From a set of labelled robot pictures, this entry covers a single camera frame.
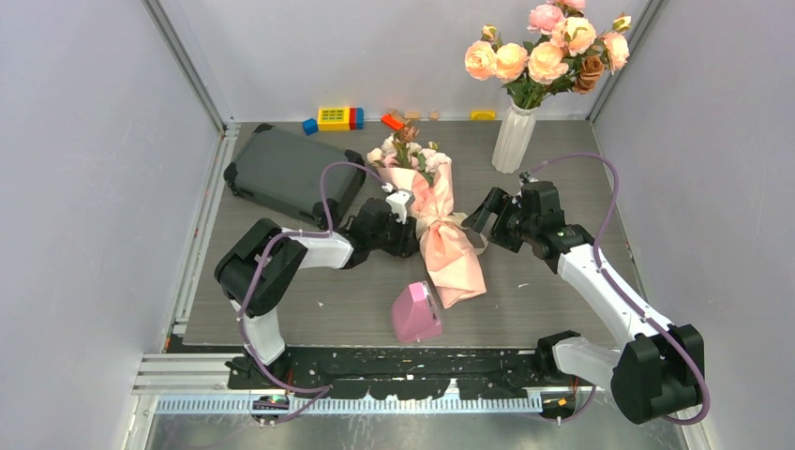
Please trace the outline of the cream printed ribbon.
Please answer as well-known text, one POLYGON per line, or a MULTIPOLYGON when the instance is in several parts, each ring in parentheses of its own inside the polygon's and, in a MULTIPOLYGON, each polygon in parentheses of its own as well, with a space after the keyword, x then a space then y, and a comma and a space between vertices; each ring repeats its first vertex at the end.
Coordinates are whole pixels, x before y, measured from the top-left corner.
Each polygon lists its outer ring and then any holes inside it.
POLYGON ((463 213, 436 216, 427 229, 427 242, 434 252, 452 258, 471 253, 480 256, 488 246, 488 240, 480 232, 466 229, 463 213))

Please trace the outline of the pink paper bouquet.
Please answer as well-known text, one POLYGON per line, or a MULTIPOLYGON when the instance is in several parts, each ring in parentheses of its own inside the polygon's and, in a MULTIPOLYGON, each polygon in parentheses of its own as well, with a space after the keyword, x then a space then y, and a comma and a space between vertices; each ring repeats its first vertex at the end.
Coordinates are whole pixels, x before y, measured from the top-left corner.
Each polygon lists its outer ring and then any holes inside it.
POLYGON ((453 161, 436 142, 416 141, 418 129, 392 132, 367 162, 394 188, 411 192, 419 250, 444 308, 487 292, 479 255, 485 237, 464 227, 455 208, 453 161))

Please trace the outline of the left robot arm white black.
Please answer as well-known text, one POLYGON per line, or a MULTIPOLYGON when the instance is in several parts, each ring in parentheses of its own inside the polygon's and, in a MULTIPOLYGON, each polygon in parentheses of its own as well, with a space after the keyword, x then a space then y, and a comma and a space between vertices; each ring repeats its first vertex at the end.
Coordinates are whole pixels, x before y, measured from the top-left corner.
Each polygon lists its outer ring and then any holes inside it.
POLYGON ((286 344, 277 306, 301 269, 351 269, 381 250, 399 258, 419 251, 413 195, 399 189, 370 198, 338 232, 304 232, 257 221, 217 264, 214 278, 231 301, 247 352, 255 356, 251 375, 262 386, 280 386, 288 373, 280 357, 286 344))

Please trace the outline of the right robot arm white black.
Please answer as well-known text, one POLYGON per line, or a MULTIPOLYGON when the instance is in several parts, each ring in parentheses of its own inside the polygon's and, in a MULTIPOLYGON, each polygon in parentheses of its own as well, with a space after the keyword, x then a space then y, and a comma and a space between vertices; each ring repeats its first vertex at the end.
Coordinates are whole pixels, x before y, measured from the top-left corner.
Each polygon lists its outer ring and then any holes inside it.
POLYGON ((619 411, 640 425, 697 407, 693 425, 709 410, 704 376, 704 339, 692 325, 678 326, 657 312, 615 274, 595 239, 569 224, 558 189, 532 180, 510 195, 495 187, 463 221, 474 232, 494 222, 491 243, 518 252, 523 245, 572 286, 616 342, 607 348, 574 331, 542 337, 535 348, 535 372, 547 384, 577 377, 609 392, 619 411))

